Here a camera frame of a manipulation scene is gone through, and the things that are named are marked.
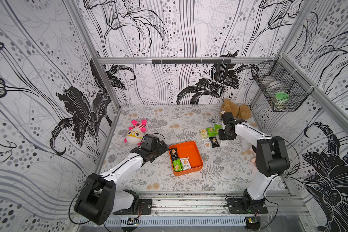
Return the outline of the white cookie packet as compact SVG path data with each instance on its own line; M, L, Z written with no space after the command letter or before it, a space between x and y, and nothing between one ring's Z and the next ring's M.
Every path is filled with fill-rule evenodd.
M208 150L212 148L211 142L209 138L203 139L203 144L204 144L204 150Z
M189 158L181 158L180 161L181 161L183 171L189 170L192 168L189 162Z

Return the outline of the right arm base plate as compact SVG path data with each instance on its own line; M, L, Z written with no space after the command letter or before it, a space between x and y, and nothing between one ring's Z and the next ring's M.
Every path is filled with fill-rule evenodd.
M265 204L265 199L254 201L254 200L242 200L234 197L226 197L225 204L230 214L267 214L268 209Z

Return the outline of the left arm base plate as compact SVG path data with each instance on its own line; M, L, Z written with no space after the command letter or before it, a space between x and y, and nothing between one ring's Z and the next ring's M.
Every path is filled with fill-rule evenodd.
M115 212L115 215L150 215L152 210L152 199L139 199L135 204L137 208L123 209Z

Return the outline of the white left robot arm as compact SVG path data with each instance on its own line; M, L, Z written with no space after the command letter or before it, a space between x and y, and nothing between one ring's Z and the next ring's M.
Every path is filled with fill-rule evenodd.
M140 145L115 167L102 174L90 174L71 201L74 211L97 225L104 224L112 213L137 214L139 218L145 209L139 203L139 195L128 189L117 191L117 188L132 173L169 150L165 138L156 135L143 136Z

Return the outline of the black cookie packet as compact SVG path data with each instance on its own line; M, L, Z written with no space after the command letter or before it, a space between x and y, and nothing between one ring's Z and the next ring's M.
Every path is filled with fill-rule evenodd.
M218 142L218 140L217 140L216 137L209 137L209 140L210 140L210 143L211 143L211 147L212 147L212 148L218 148L218 147L220 147L220 144L219 144L219 142Z
M177 148L170 149L170 156L172 161L179 159Z

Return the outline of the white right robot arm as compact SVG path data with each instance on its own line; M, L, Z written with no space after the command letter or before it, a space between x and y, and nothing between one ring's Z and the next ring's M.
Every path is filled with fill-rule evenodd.
M257 173L244 191L243 200L261 201L273 179L290 168L285 140L259 131L243 119L235 119L231 112L223 111L221 118L224 128L218 131L220 140L231 141L240 136L252 144Z

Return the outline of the yellow cookie packet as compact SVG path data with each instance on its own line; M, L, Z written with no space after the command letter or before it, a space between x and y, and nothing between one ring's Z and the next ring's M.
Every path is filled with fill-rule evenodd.
M200 136L201 136L202 139L207 139L208 138L207 130L206 129L200 129Z

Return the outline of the green cookie packet top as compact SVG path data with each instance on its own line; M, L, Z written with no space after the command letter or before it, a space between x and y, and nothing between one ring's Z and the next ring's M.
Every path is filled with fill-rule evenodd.
M208 127L206 129L208 137L215 137L216 136L216 131L214 127Z

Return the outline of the orange storage box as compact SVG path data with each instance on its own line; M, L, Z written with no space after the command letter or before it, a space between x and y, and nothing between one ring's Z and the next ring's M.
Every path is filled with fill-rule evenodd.
M178 177L178 176L182 176L182 175L186 175L186 174L190 174L190 173L194 173L194 172L198 172L202 170L204 163L200 155L200 152L197 148L197 145L194 141L171 145L169 146L169 152L170 152L170 149L173 149L173 148L177 148L179 158L189 158L189 162L192 167L189 170L175 172L173 168L173 161L171 159L173 174L175 176Z

